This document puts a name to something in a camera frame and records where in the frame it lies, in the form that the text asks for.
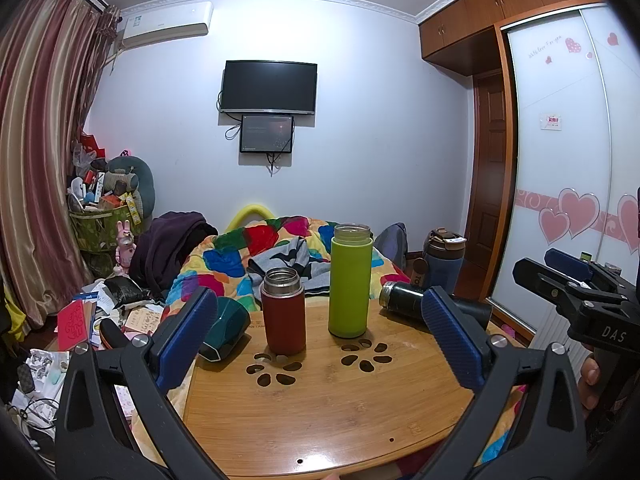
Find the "person's right hand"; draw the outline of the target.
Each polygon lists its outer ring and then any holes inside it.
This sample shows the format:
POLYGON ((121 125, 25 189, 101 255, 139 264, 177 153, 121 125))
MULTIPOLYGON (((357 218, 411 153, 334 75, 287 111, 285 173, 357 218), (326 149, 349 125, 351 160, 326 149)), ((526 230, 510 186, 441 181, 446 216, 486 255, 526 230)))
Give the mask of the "person's right hand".
POLYGON ((582 410, 588 415, 598 404, 599 393, 597 390, 600 379, 600 367, 592 356, 588 356, 582 363, 578 380, 578 393, 582 410))

